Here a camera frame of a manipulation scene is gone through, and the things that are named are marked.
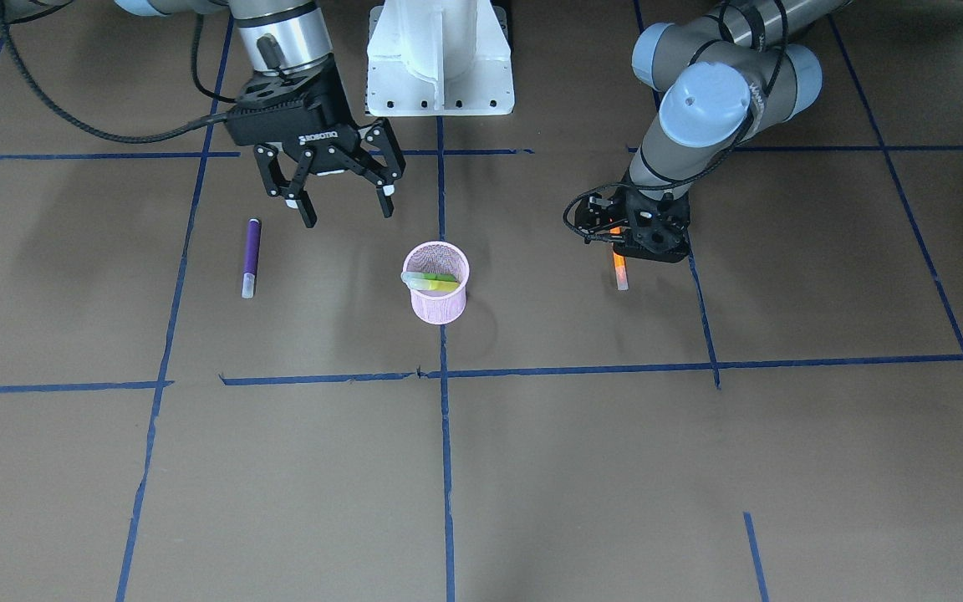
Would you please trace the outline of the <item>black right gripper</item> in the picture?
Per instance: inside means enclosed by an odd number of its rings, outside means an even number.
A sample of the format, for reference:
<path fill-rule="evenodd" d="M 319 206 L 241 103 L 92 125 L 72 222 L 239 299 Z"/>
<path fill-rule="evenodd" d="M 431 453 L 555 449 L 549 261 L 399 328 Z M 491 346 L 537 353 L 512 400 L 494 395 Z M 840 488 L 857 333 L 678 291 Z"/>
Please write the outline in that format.
<path fill-rule="evenodd" d="M 288 205 L 298 210 L 306 228 L 313 228 L 318 218 L 305 184 L 316 159 L 314 148 L 332 144 L 344 153 L 343 167 L 374 186 L 382 216 L 393 216 L 395 184 L 404 175 L 405 158 L 390 119 L 374 119 L 364 127 L 355 122 L 336 64 L 318 64 L 286 77 L 274 77 L 308 79 L 307 95 L 320 107 L 324 127 L 316 134 L 278 142 L 283 152 L 298 161 L 291 179 L 280 168 L 278 148 L 272 146 L 275 142 L 260 142 L 253 147 L 257 171 L 267 194 L 283 197 Z"/>

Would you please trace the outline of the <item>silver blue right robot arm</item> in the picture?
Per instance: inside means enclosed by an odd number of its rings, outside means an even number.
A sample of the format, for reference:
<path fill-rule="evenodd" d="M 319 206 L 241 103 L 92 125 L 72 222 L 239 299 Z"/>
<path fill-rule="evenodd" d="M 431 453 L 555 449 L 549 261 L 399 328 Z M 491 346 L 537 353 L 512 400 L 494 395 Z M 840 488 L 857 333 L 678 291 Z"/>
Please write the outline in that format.
<path fill-rule="evenodd" d="M 374 186 L 383 217 L 393 216 L 404 154 L 389 120 L 360 125 L 353 118 L 316 1 L 122 1 L 120 7 L 145 17 L 229 8 L 253 73 L 233 100 L 226 129 L 237 145 L 252 148 L 267 194 L 313 227 L 307 179 L 352 172 Z"/>

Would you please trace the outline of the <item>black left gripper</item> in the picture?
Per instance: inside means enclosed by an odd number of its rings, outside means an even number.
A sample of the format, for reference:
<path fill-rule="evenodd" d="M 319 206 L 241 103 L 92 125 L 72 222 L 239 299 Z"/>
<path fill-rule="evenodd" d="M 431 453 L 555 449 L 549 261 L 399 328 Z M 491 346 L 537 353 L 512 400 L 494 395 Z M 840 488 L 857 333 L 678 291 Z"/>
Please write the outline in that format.
<path fill-rule="evenodd" d="M 641 191 L 618 191 L 612 197 L 615 220 L 624 220 L 622 241 L 613 245 L 615 254 L 650 262 L 679 263 L 690 254 L 687 237 L 690 225 L 690 195 L 674 197 L 662 191 L 653 199 Z"/>

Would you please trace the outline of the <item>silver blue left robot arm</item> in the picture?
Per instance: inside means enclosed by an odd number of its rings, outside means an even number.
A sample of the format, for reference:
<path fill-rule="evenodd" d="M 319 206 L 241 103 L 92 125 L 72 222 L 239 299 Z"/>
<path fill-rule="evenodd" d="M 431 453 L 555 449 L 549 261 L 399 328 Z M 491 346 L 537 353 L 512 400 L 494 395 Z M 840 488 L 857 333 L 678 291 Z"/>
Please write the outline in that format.
<path fill-rule="evenodd" d="M 577 210 L 624 257 L 677 263 L 690 253 L 692 183 L 761 130 L 806 110 L 823 87 L 813 51 L 792 34 L 839 1 L 726 1 L 685 24 L 654 23 L 632 49 L 634 75 L 660 95 L 656 118 L 609 198 Z"/>

